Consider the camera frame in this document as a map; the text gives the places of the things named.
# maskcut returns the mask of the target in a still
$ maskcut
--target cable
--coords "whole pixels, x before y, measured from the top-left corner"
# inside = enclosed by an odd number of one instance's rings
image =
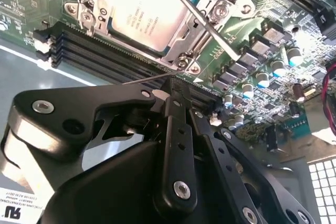
[[[140,80],[136,80],[136,81],[125,82],[122,85],[140,84],[140,83],[145,83],[145,82],[149,82],[149,81],[155,81],[155,80],[160,79],[162,77],[173,76],[175,74],[183,73],[183,72],[184,71],[175,71],[175,72],[164,73],[164,74],[160,74],[158,76],[152,76],[152,77],[148,77],[148,78],[145,78],[145,79],[140,79]]]
[[[330,129],[334,135],[336,135],[336,125],[333,120],[332,114],[330,112],[330,109],[327,106],[327,91],[328,91],[328,83],[330,79],[330,73],[336,69],[336,63],[334,63],[327,71],[326,76],[324,76],[323,81],[322,81],[322,104],[323,104],[323,111],[326,116],[326,118],[329,121]]]

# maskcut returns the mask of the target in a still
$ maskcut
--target capacitor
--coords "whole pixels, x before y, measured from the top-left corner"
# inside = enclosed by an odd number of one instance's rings
[[[246,84],[243,84],[242,86],[243,88],[243,97],[244,98],[247,98],[247,99],[251,99],[253,98],[254,96],[254,87],[251,83],[246,83]]]
[[[301,63],[303,63],[303,55],[301,53],[300,48],[298,47],[289,48],[286,51],[286,54],[287,54],[289,65],[291,67],[296,67],[300,65]]]
[[[258,81],[258,87],[261,89],[269,87],[268,73],[262,72],[256,75]]]
[[[297,102],[303,102],[305,101],[305,93],[303,91],[303,86],[299,83],[296,83],[293,85],[292,87],[293,89],[293,94],[294,94],[294,98]]]
[[[227,94],[224,98],[224,106],[230,107],[232,105],[232,99],[233,99],[233,95]]]
[[[236,115],[235,116],[235,126],[240,127],[244,125],[244,116],[243,115]]]
[[[298,118],[300,116],[300,107],[297,102],[289,103],[289,112],[292,118]]]
[[[235,130],[237,127],[236,127],[236,125],[235,125],[235,120],[234,119],[230,119],[229,121],[228,121],[228,129],[230,130],[230,131],[233,131],[233,130]]]
[[[285,63],[282,60],[273,61],[271,63],[271,68],[274,77],[283,77],[287,72]]]
[[[0,31],[8,30],[8,24],[2,20],[0,20]]]

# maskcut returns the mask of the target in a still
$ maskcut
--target metal rod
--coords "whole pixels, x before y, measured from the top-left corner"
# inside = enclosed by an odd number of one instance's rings
[[[217,41],[217,43],[227,52],[227,54],[233,59],[238,60],[239,55],[234,52],[230,45],[223,39],[219,32],[208,22],[203,14],[189,1],[180,0],[189,11],[197,18],[201,25],[211,34],[211,36]]]
[[[127,85],[127,84],[140,84],[140,83],[145,83],[145,82],[149,82],[149,81],[155,81],[157,79],[166,77],[166,76],[173,76],[175,74],[178,73],[182,73],[183,71],[175,71],[175,72],[170,72],[170,73],[164,73],[164,74],[160,74],[158,76],[152,76],[152,77],[148,77],[145,79],[140,79],[140,80],[136,80],[136,81],[129,81],[129,82],[125,82],[122,85]]]

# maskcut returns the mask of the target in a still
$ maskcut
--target blue-topped capacitor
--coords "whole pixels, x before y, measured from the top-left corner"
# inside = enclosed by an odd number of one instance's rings
[[[223,99],[224,106],[225,107],[230,107],[232,105],[232,99],[233,99],[233,95],[227,94]]]
[[[271,68],[274,77],[283,77],[287,72],[285,63],[282,60],[273,61],[271,63]]]
[[[236,127],[236,125],[235,125],[235,120],[234,119],[230,119],[229,121],[228,121],[228,129],[230,130],[230,131],[234,131],[237,127]]]
[[[235,116],[235,126],[238,128],[244,125],[244,115]]]
[[[243,98],[251,99],[254,96],[254,87],[251,83],[243,84]]]
[[[264,89],[269,87],[268,73],[261,72],[256,75],[258,88]]]
[[[291,47],[286,51],[286,54],[291,67],[296,67],[303,63],[303,55],[300,48]]]

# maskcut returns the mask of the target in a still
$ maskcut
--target label sticker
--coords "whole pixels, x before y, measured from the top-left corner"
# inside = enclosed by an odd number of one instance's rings
[[[34,194],[0,188],[0,221],[35,224],[42,211]]]

